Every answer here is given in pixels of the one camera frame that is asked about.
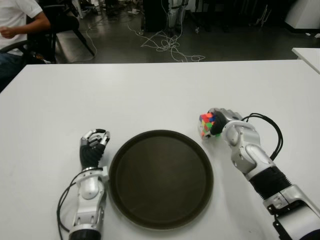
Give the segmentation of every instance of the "floor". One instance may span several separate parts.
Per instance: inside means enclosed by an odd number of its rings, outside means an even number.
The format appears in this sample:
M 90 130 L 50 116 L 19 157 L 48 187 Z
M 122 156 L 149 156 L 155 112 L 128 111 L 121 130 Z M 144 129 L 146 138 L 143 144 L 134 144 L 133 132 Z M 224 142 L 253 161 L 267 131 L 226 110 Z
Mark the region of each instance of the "floor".
M 141 15 L 131 16 L 122 11 L 118 16 L 108 18 L 89 13 L 80 20 L 80 31 L 90 43 L 96 56 L 92 58 L 73 32 L 58 34 L 57 62 L 60 64 L 83 63 L 170 63 L 176 61 L 190 62 L 178 54 L 169 51 L 159 52 L 155 48 L 141 47 L 147 40 L 136 35 L 141 26 Z M 219 27 L 211 32 L 203 28 L 197 34 L 196 25 L 187 18 L 183 23 L 183 33 L 178 39 L 179 52 L 187 56 L 201 55 L 202 61 L 250 61 L 250 60 L 288 60 L 297 56 L 291 51 L 297 48 L 319 48 L 320 39 L 304 33 L 292 33 L 283 27 L 231 27 L 224 33 Z M 145 33 L 151 37 L 154 33 Z M 159 45 L 164 37 L 153 38 Z

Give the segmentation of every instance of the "white shirt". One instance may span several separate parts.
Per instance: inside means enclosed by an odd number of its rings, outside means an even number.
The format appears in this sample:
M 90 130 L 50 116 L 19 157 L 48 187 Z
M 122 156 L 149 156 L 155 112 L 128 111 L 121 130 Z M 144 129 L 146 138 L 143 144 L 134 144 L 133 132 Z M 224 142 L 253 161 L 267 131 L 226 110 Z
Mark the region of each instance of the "white shirt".
M 0 27 L 19 27 L 26 25 L 27 15 L 34 18 L 42 12 L 35 0 L 0 0 Z M 27 40 L 26 34 L 18 34 L 11 39 L 4 38 L 0 34 L 0 49 L 11 44 Z M 21 55 L 19 50 L 13 50 L 10 54 Z

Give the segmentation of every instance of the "round tray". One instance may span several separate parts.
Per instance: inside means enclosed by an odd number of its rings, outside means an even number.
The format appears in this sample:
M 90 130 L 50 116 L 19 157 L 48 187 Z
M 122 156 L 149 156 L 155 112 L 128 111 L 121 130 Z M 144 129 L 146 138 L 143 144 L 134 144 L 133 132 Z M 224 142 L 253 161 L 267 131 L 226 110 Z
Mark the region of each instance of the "round tray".
M 174 131 L 153 130 L 127 141 L 109 170 L 111 197 L 134 223 L 173 229 L 198 216 L 213 190 L 213 171 L 203 149 Z

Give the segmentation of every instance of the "black cable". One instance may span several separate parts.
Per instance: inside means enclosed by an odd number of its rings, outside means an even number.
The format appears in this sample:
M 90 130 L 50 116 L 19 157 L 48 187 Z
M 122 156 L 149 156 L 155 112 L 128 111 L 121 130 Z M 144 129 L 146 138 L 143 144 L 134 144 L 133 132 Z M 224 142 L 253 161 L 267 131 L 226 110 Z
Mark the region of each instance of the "black cable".
M 269 124 L 271 124 L 274 127 L 274 129 L 276 130 L 276 133 L 278 134 L 278 143 L 277 143 L 277 146 L 276 146 L 274 152 L 270 156 L 270 159 L 273 161 L 277 157 L 277 155 L 279 154 L 279 152 L 281 151 L 281 149 L 284 145 L 284 138 L 283 138 L 283 135 L 282 135 L 280 128 L 271 118 L 269 118 L 261 113 L 256 113 L 256 112 L 253 112 L 249 116 L 244 117 L 242 119 L 242 121 L 246 120 L 246 122 L 248 122 L 250 118 L 263 119 L 266 122 L 268 122 Z
M 69 191 L 70 191 L 70 188 L 72 186 L 74 186 L 76 183 L 74 182 L 74 180 L 81 174 L 85 173 L 85 172 L 88 172 L 88 171 L 94 171 L 94 170 L 103 170 L 101 167 L 95 167 L 95 168 L 92 168 L 92 169 L 88 169 L 88 170 L 85 170 L 85 171 L 82 171 L 80 173 L 78 173 L 73 179 L 72 181 L 70 182 L 69 186 L 64 190 L 64 192 L 62 193 L 60 199 L 59 199 L 59 202 L 58 202 L 58 206 L 57 206 L 57 209 L 56 209 L 56 220 L 57 220 L 57 224 L 58 224 L 58 231 L 59 231 L 59 236 L 60 236 L 60 239 L 63 240 L 63 237 L 62 237 L 62 232 L 61 232 L 61 228 L 63 228 L 63 230 L 65 230 L 66 232 L 70 232 L 70 230 L 68 228 L 66 228 L 64 226 L 64 224 L 61 222 L 61 218 L 60 218 L 60 210 L 61 210 L 61 207 L 62 207 L 62 204 L 64 203 Z

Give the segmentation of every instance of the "robotic arm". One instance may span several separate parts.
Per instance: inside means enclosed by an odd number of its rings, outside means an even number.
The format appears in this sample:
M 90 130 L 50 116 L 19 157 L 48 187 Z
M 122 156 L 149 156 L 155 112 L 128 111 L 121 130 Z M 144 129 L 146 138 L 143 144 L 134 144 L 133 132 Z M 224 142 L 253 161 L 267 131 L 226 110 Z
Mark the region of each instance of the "robotic arm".
M 221 134 L 232 150 L 231 161 L 263 198 L 274 215 L 273 226 L 281 240 L 319 240 L 320 211 L 286 176 L 260 146 L 255 127 L 231 110 L 209 110 L 214 124 L 204 138 Z
M 82 172 L 75 179 L 78 207 L 69 240 L 101 239 L 107 197 L 104 183 L 109 177 L 107 167 L 98 168 L 98 164 L 109 140 L 110 133 L 103 129 L 90 130 L 80 140 Z

